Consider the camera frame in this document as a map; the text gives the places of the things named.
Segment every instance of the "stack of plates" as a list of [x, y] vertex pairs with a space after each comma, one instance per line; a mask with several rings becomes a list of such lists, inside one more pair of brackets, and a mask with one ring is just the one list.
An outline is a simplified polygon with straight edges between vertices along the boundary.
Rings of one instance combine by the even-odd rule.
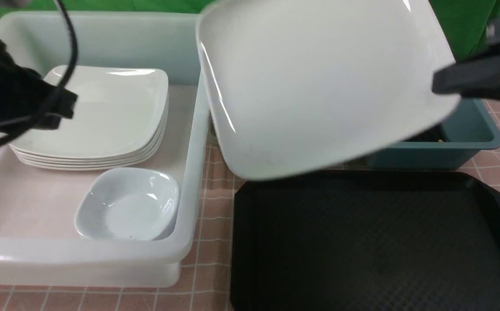
[[[65, 67], [45, 81], [56, 84]], [[68, 90], [79, 97], [58, 130], [30, 130], [10, 144], [19, 161], [62, 171], [135, 165], [154, 155], [165, 133], [168, 80], [157, 69], [77, 67]]]

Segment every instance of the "green backdrop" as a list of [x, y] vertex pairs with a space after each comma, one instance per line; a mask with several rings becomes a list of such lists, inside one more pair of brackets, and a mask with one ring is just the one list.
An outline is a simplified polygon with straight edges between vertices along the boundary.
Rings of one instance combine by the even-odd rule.
[[[317, 6], [321, 1], [309, 0], [309, 5]], [[64, 0], [68, 10], [179, 13], [199, 13], [210, 2], [213, 0]], [[500, 16], [500, 0], [430, 0], [430, 2], [457, 59], [462, 59], [481, 47], [487, 22]], [[55, 7], [52, 0], [33, 0], [23, 10], [55, 10]], [[11, 10], [0, 8], [0, 17], [7, 12]]]

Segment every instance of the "white bowl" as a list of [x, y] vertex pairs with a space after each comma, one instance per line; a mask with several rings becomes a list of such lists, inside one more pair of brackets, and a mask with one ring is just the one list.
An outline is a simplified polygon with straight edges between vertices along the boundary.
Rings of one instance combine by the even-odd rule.
[[115, 168], [100, 175], [75, 215], [84, 238], [160, 240], [175, 227], [179, 186], [171, 175]]
[[271, 179], [348, 161], [446, 118], [453, 63], [426, 0], [217, 0], [198, 52], [230, 169]]

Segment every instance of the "black cable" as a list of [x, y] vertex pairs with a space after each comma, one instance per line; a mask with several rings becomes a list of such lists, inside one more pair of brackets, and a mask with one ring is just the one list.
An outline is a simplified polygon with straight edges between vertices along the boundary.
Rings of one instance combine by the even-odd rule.
[[78, 46], [77, 46], [77, 41], [76, 41], [76, 35], [75, 35], [75, 30], [73, 29], [73, 24], [70, 20], [70, 17], [67, 14], [66, 8], [64, 6], [64, 3], [62, 0], [54, 0], [54, 4], [56, 4], [56, 8], [58, 8], [58, 11], [62, 14], [62, 17], [64, 18], [66, 25], [67, 25], [67, 31], [69, 32], [70, 36], [70, 45], [71, 45], [71, 57], [70, 57], [70, 62], [68, 63], [66, 72], [64, 73], [64, 76], [62, 76], [62, 79], [60, 79], [60, 82], [58, 85], [54, 88], [52, 93], [46, 97], [46, 100], [44, 103], [40, 106], [39, 110], [34, 114], [29, 120], [25, 122], [22, 126], [18, 126], [17, 130], [9, 133], [6, 136], [3, 136], [0, 138], [0, 147], [4, 146], [5, 144], [10, 143], [12, 140], [15, 140], [17, 137], [25, 134], [28, 130], [36, 126], [45, 116], [52, 110], [52, 106], [56, 104], [58, 99], [60, 98], [60, 94], [66, 87], [67, 83], [69, 82], [71, 76], [73, 75], [73, 72], [75, 71], [76, 67], [76, 62], [78, 58]]

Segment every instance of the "pink tablecloth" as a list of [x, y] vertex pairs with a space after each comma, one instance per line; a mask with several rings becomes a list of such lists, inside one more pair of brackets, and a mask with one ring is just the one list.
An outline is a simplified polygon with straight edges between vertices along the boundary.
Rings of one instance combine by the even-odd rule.
[[[500, 104], [487, 108], [500, 127]], [[500, 191], [500, 149], [479, 153], [460, 171]], [[194, 243], [172, 288], [0, 286], [0, 311], [230, 310], [232, 198], [243, 184], [225, 166], [220, 150], [208, 145]]]

